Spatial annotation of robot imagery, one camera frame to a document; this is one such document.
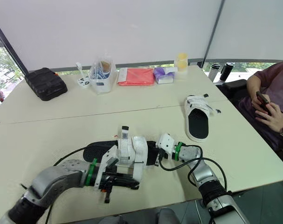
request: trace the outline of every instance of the floor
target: floor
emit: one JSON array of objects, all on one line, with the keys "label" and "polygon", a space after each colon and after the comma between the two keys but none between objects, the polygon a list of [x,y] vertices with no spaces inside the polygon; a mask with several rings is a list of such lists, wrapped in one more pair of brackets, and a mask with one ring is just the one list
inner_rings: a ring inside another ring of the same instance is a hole
[{"label": "floor", "polygon": [[[251,224],[283,224],[283,182],[246,191],[234,196],[234,199]],[[210,219],[199,200],[173,204],[168,208],[175,212],[181,224],[208,224]],[[159,210],[146,209],[123,214],[123,217],[128,224],[155,224]],[[97,224],[100,220],[95,218],[73,224]]]}]

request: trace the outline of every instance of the smartphone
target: smartphone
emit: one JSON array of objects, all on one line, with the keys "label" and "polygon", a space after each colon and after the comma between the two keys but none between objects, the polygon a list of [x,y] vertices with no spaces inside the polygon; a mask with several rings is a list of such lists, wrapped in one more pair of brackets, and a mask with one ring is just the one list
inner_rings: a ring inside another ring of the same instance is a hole
[{"label": "smartphone", "polygon": [[260,107],[262,109],[264,109],[266,112],[268,112],[268,115],[271,116],[272,114],[270,113],[270,111],[266,107],[266,105],[269,104],[269,101],[259,91],[256,92],[256,96],[257,96],[258,100],[261,101],[261,103],[262,103],[260,105]]}]

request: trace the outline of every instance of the white sticker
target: white sticker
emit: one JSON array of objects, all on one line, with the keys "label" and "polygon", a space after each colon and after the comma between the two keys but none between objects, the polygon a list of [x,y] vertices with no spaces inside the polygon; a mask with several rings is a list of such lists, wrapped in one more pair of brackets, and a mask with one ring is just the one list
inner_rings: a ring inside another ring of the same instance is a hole
[{"label": "white sticker", "polygon": [[127,79],[128,68],[121,68],[118,73],[117,82],[125,82]]},{"label": "white sticker", "polygon": [[169,68],[164,68],[165,74],[168,74],[169,72],[176,72],[178,71],[177,67],[169,67]]}]

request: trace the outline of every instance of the purple shirt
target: purple shirt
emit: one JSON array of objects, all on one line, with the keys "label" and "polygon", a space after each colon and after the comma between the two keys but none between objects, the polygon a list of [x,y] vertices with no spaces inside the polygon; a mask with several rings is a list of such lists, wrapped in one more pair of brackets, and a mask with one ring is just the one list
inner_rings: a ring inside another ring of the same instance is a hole
[{"label": "purple shirt", "polygon": [[[283,62],[258,71],[254,75],[260,78],[261,86],[265,88],[262,93],[269,95],[271,102],[279,105],[283,113]],[[274,151],[283,149],[283,137],[255,119],[255,109],[250,97],[242,99],[238,104],[238,109]]]}]

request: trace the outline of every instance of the black insole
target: black insole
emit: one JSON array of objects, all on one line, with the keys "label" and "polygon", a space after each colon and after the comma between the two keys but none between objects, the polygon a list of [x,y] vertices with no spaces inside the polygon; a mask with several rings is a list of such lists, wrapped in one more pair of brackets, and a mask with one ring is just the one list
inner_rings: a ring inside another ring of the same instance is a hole
[{"label": "black insole", "polygon": [[[114,145],[117,146],[117,141],[98,141],[90,143],[87,148],[83,151],[83,158],[87,162],[93,162],[94,158],[97,162],[101,162],[102,156]],[[147,166],[155,164],[159,149],[156,148],[155,141],[147,141],[148,155],[147,155]]]},{"label": "black insole", "polygon": [[208,118],[200,109],[193,109],[188,116],[189,132],[197,139],[205,139],[208,136]]}]

